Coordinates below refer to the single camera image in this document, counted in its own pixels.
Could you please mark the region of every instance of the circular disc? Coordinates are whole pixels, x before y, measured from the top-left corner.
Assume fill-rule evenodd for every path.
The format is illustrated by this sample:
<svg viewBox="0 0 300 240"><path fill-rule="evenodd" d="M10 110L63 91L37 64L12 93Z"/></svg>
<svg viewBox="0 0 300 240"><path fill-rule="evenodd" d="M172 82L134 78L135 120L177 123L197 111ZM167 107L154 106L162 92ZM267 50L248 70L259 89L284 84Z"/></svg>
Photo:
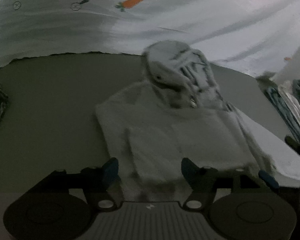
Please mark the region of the circular disc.
<svg viewBox="0 0 300 240"><path fill-rule="evenodd" d="M235 240L289 239L297 221L292 206L274 193L232 193L212 204L209 218Z"/></svg>
<svg viewBox="0 0 300 240"><path fill-rule="evenodd" d="M90 207L72 195L30 193L7 208L3 223L16 239L69 240L84 232L91 216Z"/></svg>

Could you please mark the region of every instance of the carrot print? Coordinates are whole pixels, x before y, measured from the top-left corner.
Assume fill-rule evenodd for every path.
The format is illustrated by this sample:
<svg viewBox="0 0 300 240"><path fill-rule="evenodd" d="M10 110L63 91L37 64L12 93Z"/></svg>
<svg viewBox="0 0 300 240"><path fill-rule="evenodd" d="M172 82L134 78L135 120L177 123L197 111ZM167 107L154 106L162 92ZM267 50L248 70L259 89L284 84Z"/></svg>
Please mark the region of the carrot print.
<svg viewBox="0 0 300 240"><path fill-rule="evenodd" d="M124 12L124 9L130 9L142 1L143 0L126 0L124 2L119 2L115 7Z"/></svg>

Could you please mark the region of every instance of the orange carrot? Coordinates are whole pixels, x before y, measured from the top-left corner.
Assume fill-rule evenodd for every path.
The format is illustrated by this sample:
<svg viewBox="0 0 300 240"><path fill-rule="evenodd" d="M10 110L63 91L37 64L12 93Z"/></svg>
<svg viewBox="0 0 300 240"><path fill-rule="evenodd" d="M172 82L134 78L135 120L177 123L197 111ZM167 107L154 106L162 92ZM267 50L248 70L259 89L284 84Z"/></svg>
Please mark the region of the orange carrot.
<svg viewBox="0 0 300 240"><path fill-rule="evenodd" d="M124 9L130 9L142 1L143 0L126 0L124 2L119 2L115 7L121 9L123 12Z"/></svg>

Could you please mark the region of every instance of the ribbed gray panel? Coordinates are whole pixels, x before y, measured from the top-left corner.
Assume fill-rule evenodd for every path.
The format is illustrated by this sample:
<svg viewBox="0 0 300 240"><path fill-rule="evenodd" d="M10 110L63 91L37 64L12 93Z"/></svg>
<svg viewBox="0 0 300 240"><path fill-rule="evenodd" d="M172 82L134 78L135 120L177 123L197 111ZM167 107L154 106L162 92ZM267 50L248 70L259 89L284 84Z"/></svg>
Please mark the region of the ribbed gray panel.
<svg viewBox="0 0 300 240"><path fill-rule="evenodd" d="M114 212L99 214L85 240L225 240L204 216L184 211L177 202L124 202Z"/></svg>

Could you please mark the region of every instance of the hood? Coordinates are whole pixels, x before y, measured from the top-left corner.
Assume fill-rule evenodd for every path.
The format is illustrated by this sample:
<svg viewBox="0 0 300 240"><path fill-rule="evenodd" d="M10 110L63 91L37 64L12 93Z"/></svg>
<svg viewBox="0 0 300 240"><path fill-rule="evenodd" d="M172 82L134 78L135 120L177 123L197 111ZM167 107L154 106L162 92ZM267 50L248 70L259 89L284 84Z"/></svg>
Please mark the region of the hood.
<svg viewBox="0 0 300 240"><path fill-rule="evenodd" d="M228 110L204 54L180 41L159 41L144 51L145 78L172 108Z"/></svg>

